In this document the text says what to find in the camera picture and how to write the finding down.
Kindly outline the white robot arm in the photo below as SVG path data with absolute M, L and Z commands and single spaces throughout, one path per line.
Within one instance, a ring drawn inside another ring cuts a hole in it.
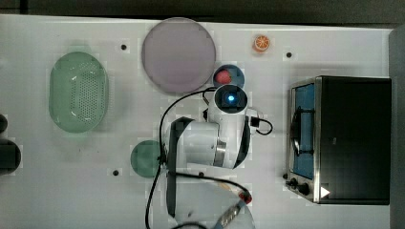
M 180 117 L 167 128 L 166 208 L 176 223 L 191 229 L 196 223 L 206 229 L 256 229 L 247 205 L 247 191 L 235 194 L 223 181 L 193 175 L 190 164 L 225 169 L 237 168 L 247 156 L 250 124 L 247 95 L 236 85 L 214 91 L 205 122 Z

